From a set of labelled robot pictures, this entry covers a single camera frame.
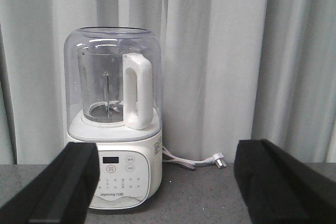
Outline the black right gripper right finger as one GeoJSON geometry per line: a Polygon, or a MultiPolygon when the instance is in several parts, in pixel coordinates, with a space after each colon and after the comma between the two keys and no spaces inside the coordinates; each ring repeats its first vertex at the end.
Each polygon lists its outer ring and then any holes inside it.
{"type": "Polygon", "coordinates": [[[335,182],[266,139],[239,141],[234,175],[252,223],[335,223],[335,182]]]}

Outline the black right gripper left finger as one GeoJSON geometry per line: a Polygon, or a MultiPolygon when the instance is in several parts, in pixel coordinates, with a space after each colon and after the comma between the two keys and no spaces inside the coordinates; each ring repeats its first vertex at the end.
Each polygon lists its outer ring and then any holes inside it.
{"type": "Polygon", "coordinates": [[[96,144],[70,142],[1,207],[1,223],[84,223],[98,181],[96,144]]]}

